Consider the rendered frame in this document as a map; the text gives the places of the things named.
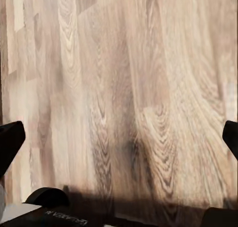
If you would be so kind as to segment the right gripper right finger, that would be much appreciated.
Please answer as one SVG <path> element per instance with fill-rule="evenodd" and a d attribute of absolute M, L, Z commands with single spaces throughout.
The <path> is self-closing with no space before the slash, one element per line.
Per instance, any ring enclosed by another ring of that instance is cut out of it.
<path fill-rule="evenodd" d="M 238 123 L 226 121 L 223 129 L 222 139 L 225 141 L 235 158 L 238 160 Z"/>

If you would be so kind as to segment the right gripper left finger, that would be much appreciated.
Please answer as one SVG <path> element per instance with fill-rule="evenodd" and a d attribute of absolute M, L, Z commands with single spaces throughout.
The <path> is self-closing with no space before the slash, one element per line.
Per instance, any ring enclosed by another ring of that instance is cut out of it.
<path fill-rule="evenodd" d="M 21 121 L 0 126 L 0 181 L 25 139 Z"/>

